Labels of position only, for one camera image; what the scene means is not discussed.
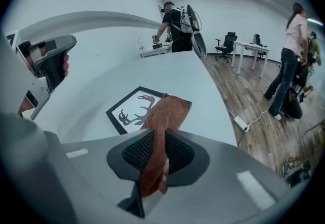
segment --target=white bottle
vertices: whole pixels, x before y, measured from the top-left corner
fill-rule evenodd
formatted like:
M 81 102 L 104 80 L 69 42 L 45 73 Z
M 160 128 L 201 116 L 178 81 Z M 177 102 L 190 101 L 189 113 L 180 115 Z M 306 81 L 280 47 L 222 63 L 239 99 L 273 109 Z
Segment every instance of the white bottle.
M 144 47 L 144 43 L 141 38 L 138 39 L 138 45 L 139 45 L 139 50 L 140 52 L 145 52 L 146 48 Z

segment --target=picture frame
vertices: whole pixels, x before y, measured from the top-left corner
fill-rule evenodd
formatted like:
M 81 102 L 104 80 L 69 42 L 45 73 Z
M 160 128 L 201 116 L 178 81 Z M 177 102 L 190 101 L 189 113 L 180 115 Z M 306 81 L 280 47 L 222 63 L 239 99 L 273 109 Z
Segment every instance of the picture frame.
M 107 110 L 106 115 L 120 135 L 138 131 L 163 96 L 164 93 L 139 86 Z M 186 102 L 191 108 L 192 102 Z

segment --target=wooden floor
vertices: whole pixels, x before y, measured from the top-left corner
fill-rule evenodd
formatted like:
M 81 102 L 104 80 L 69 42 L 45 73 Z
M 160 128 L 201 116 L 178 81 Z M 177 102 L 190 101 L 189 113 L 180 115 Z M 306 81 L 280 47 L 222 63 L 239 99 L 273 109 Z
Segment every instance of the wooden floor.
M 268 102 L 263 98 L 263 94 L 279 72 L 278 63 L 269 61 L 264 77 L 260 79 L 264 63 L 262 60 L 256 62 L 255 70 L 252 71 L 253 58 L 244 57 L 240 75 L 236 74 L 239 57 L 236 57 L 233 68 L 231 61 L 215 61 L 215 55 L 208 55 L 202 61 L 219 89 L 226 107 L 234 116 L 240 116 L 246 123 L 251 123 L 272 104 L 272 100 Z M 278 122 L 269 112 L 264 113 L 250 126 L 238 147 L 277 173 L 282 163 L 291 156 L 309 158 L 313 155 L 319 138 L 313 132 L 305 136 L 303 134 L 325 118 L 325 101 L 317 90 L 314 90 L 301 103 L 301 108 L 303 117 L 300 120 L 283 118 Z M 239 142 L 243 132 L 233 120 L 232 123 Z

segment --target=woman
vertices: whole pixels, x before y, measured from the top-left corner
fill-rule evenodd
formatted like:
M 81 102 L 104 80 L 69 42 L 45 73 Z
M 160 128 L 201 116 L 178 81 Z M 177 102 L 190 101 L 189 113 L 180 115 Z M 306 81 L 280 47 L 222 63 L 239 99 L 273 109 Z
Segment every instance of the woman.
M 301 43 L 303 45 L 302 65 L 307 63 L 307 19 L 303 7 L 295 3 L 294 13 L 291 15 L 286 25 L 285 43 L 281 52 L 281 69 L 279 75 L 271 83 L 264 97 L 269 100 L 280 85 L 275 99 L 269 108 L 269 112 L 276 120 L 281 120 L 280 106 L 284 100 L 285 94 L 293 80 L 300 54 Z

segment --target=white sneaker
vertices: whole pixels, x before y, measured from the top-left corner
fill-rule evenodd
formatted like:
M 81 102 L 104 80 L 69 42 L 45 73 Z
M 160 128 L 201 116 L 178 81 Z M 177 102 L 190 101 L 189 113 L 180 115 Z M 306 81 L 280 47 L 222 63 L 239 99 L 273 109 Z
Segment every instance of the white sneaker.
M 281 120 L 281 116 L 280 114 L 277 114 L 276 116 L 273 116 L 276 120 L 280 121 Z

